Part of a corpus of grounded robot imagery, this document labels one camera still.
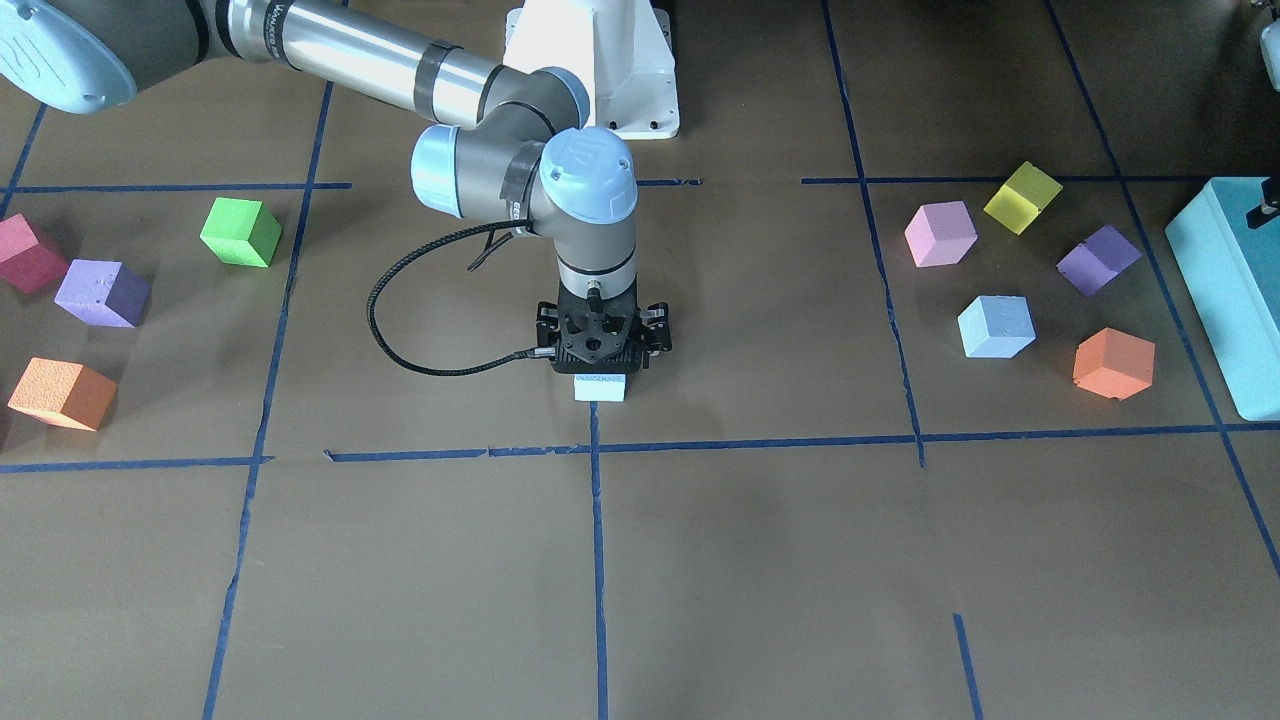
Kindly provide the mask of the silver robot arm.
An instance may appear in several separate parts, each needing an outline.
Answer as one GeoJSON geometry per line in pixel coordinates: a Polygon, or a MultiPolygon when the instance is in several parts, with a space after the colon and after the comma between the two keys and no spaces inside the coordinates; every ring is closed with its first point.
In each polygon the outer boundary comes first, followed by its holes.
{"type": "Polygon", "coordinates": [[[637,181],[613,131],[590,126],[593,100],[572,72],[525,72],[334,1],[5,1],[3,76],[61,111],[93,114],[214,58],[274,61],[428,120],[410,161],[419,201],[475,227],[413,250],[371,288],[366,319],[398,355],[376,307],[411,263],[484,234],[480,259],[547,237],[558,299],[540,304],[538,341],[481,372],[545,359],[561,374],[631,374],[671,350],[666,304],[637,304],[637,181]]]}

